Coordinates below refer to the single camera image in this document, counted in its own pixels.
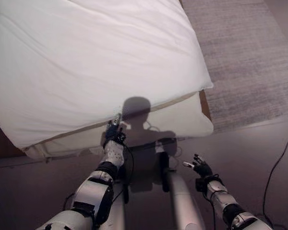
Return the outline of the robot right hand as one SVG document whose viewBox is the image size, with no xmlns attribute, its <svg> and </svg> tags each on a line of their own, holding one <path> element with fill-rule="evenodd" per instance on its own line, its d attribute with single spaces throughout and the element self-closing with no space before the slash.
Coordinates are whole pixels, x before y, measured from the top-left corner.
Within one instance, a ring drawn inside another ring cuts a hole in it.
<svg viewBox="0 0 288 230">
<path fill-rule="evenodd" d="M 194 170 L 198 175 L 200 175 L 201 178 L 213 175 L 210 166 L 206 163 L 204 158 L 198 154 L 194 154 L 192 163 L 183 161 L 182 165 Z"/>
</svg>

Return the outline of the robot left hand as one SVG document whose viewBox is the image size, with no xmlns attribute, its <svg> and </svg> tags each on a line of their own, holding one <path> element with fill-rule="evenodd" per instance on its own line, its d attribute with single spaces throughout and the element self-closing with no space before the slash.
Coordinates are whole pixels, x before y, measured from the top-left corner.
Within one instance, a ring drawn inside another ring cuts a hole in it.
<svg viewBox="0 0 288 230">
<path fill-rule="evenodd" d="M 124 145 L 124 140 L 126 135 L 122 132 L 122 127 L 120 127 L 121 113 L 117 113 L 112 120 L 107 124 L 107 129 L 105 132 L 105 142 L 103 146 L 106 146 L 109 141 L 114 141 L 121 145 Z"/>
</svg>

